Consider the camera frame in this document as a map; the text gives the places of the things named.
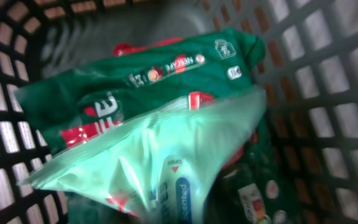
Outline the grey plastic basket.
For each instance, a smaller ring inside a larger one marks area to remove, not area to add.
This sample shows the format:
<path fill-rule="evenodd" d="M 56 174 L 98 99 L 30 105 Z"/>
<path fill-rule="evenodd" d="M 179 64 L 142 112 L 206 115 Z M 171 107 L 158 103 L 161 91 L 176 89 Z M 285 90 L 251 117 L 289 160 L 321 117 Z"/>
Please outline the grey plastic basket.
<path fill-rule="evenodd" d="M 273 149 L 301 201 L 301 223 L 358 223 L 358 1 L 0 1 L 0 223 L 134 223 L 94 202 L 83 218 L 62 192 L 18 186 L 51 158 L 14 92 L 113 55 L 225 28 L 266 56 Z"/>

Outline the pale green wipes packet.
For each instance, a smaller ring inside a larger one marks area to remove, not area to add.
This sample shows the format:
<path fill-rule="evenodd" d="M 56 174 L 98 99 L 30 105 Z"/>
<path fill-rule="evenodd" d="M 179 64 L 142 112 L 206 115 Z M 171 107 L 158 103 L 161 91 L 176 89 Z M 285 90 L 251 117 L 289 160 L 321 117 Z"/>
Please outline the pale green wipes packet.
<path fill-rule="evenodd" d="M 142 223 L 202 223 L 219 171 L 265 109 L 257 86 L 195 110 L 181 97 L 59 153 L 25 182 L 79 194 Z"/>

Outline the green Nescafe coffee bag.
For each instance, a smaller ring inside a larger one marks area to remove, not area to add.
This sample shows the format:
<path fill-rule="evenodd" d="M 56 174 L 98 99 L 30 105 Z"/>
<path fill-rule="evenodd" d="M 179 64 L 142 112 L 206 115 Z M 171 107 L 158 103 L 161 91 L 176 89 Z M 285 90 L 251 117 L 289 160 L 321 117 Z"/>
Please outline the green Nescafe coffee bag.
<path fill-rule="evenodd" d="M 15 96 L 53 159 L 178 98 L 188 98 L 195 110 L 251 89 L 257 86 L 251 70 L 264 56 L 260 37 L 226 29 L 73 68 L 24 86 Z M 219 171 L 202 223 L 299 222 L 298 197 L 275 160 L 264 114 Z M 79 194 L 62 192 L 70 223 L 142 223 Z"/>

